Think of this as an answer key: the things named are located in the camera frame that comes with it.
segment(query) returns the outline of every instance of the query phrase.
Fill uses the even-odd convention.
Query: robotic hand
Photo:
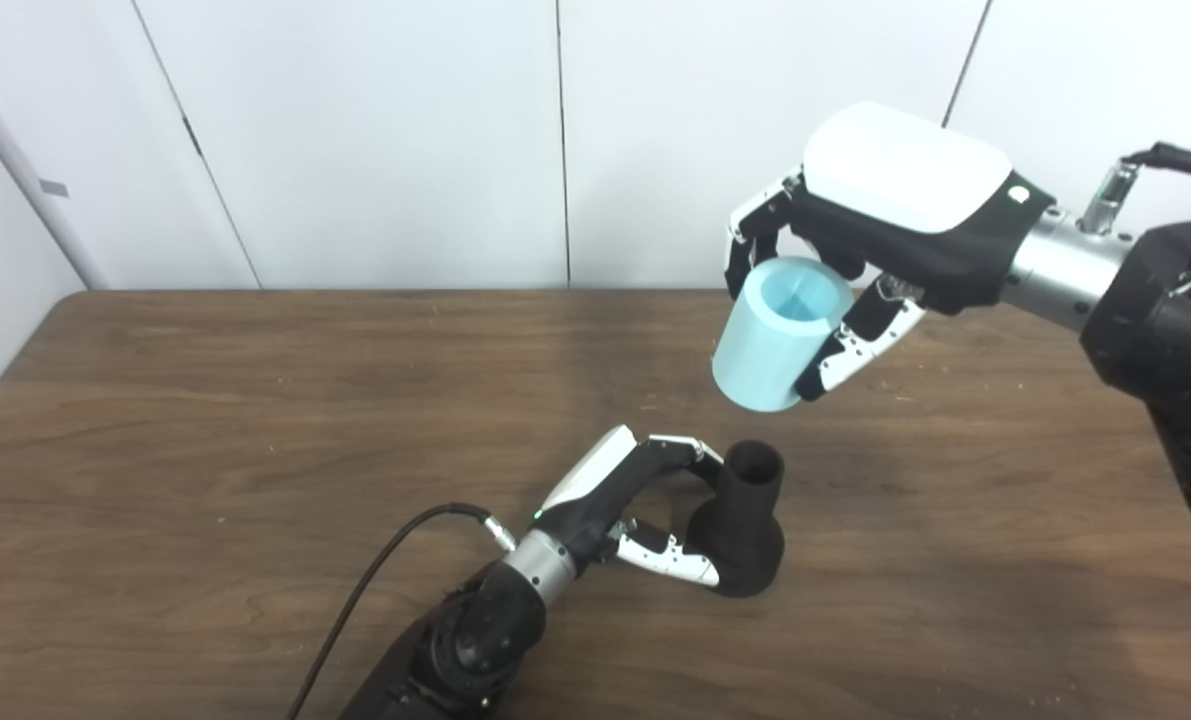
[[[1071,328],[1103,382],[1147,405],[1191,509],[1191,223],[1142,236],[1114,228],[1142,168],[1191,174],[1191,152],[1158,143],[1125,156],[1075,215],[1002,151],[858,105],[813,133],[802,167],[732,213],[724,277],[736,299],[784,227],[843,277],[878,268],[796,382],[809,401],[928,309],[1003,301]]]
[[[688,470],[717,497],[698,509],[688,539],[623,520],[651,478]],[[545,497],[522,541],[490,526],[509,547],[391,644],[343,720],[480,720],[495,714],[523,655],[540,641],[545,611],[596,562],[621,557],[729,596],[773,582],[782,531],[773,519],[782,459],[742,442],[725,459],[704,442],[610,430]]]

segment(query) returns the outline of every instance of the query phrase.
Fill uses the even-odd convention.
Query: table surface
[[[787,551],[729,600],[622,564],[503,715],[1191,716],[1191,519],[1074,337],[929,318],[813,406],[709,372],[719,292],[154,292],[63,301],[0,381],[0,716],[282,716],[358,574],[445,501],[528,514],[605,430],[786,457]],[[650,488],[681,530],[705,493]],[[493,557],[418,530],[305,716]]]

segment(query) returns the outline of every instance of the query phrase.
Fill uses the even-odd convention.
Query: light blue cup
[[[807,258],[760,263],[728,315],[711,372],[729,400],[759,413],[800,401],[793,384],[852,307],[848,283]]]

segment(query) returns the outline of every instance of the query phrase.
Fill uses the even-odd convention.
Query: cable connector
[[[1111,225],[1120,217],[1120,211],[1124,208],[1124,201],[1133,190],[1133,183],[1137,182],[1137,173],[1142,169],[1139,163],[1129,159],[1121,159],[1106,173],[1102,187],[1097,195],[1089,201],[1089,208],[1075,223],[1075,226],[1084,234],[1106,234],[1111,232]]]
[[[493,515],[488,515],[484,519],[484,527],[490,530],[490,533],[493,534],[493,541],[498,543],[498,547],[501,547],[501,550],[507,552],[515,551],[515,547],[517,546],[516,539],[513,534],[511,534],[511,530],[507,530],[500,520],[495,519]]]

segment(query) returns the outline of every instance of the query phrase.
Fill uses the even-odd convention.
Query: metal cylinder
[[[529,530],[519,546],[501,561],[528,578],[548,607],[576,578],[572,556],[541,530]]]
[[[1127,233],[1085,233],[1066,209],[1048,208],[1017,249],[999,298],[1079,332],[1134,242]]]

